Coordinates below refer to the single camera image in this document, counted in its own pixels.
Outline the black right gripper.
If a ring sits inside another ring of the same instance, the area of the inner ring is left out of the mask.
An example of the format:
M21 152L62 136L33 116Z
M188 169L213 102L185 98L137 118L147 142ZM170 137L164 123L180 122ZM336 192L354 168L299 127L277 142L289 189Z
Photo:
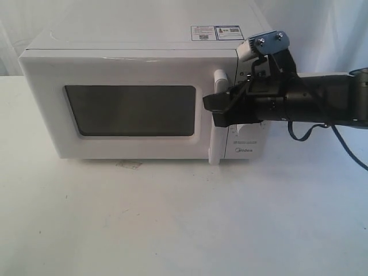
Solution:
M255 124L261 121L287 121L285 97L288 80L252 79L238 83L229 92L203 97L204 108L213 112L216 127ZM231 104L229 112L224 112Z

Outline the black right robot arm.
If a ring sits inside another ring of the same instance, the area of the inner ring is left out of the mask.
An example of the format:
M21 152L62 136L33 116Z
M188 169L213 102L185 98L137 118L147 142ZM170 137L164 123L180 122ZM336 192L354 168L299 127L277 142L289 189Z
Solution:
M367 71L257 76L203 102L218 127L291 121L367 128Z

